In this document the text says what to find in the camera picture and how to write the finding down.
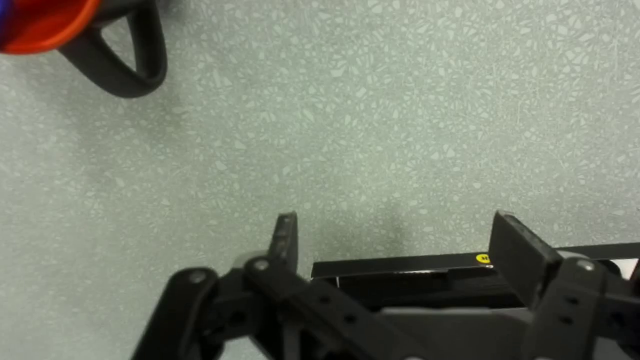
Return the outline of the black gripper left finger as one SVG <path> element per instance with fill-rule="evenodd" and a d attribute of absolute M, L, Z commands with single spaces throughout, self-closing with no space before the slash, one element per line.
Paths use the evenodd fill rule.
<path fill-rule="evenodd" d="M 285 212 L 275 217 L 268 247 L 243 263 L 247 273 L 281 270 L 298 273 L 298 214 Z"/>

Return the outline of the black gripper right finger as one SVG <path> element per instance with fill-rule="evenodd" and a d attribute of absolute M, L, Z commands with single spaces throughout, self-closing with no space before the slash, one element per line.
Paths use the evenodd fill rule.
<path fill-rule="evenodd" d="M 562 263 L 558 249 L 508 212 L 494 214 L 487 254 L 495 271 L 524 306 L 537 301 Z"/>

